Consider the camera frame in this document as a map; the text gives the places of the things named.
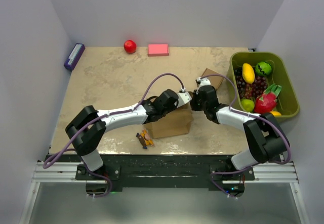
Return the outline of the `large brown cardboard box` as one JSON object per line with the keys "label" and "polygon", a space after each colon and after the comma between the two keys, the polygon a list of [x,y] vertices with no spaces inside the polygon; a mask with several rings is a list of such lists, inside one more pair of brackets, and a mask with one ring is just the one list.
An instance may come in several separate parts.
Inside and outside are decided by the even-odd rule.
{"label": "large brown cardboard box", "polygon": [[193,121],[190,103],[168,113],[156,122],[144,124],[153,139],[188,134]]}

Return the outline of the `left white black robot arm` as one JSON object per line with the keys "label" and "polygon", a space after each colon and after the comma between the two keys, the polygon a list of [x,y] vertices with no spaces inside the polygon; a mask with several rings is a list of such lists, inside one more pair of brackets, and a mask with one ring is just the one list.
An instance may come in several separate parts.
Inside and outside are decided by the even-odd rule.
{"label": "left white black robot arm", "polygon": [[105,174],[103,160],[97,150],[103,135],[111,130],[129,125],[156,122],[168,113],[189,103],[190,94],[167,89],[158,97],[150,97],[129,107],[114,110],[96,110],[84,107],[65,129],[71,143],[94,180]]}

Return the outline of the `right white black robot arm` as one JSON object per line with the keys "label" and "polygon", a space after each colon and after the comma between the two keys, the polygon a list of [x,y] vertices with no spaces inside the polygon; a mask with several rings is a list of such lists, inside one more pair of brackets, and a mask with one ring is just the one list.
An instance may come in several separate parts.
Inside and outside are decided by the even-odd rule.
{"label": "right white black robot arm", "polygon": [[225,168],[229,179],[237,180],[247,168],[274,160],[283,152],[287,152],[287,157],[279,164],[290,161],[290,143],[272,114],[251,114],[221,104],[216,89],[211,85],[201,86],[190,95],[193,111],[203,111],[209,121],[232,126],[245,133],[248,149],[231,157],[230,164]]}

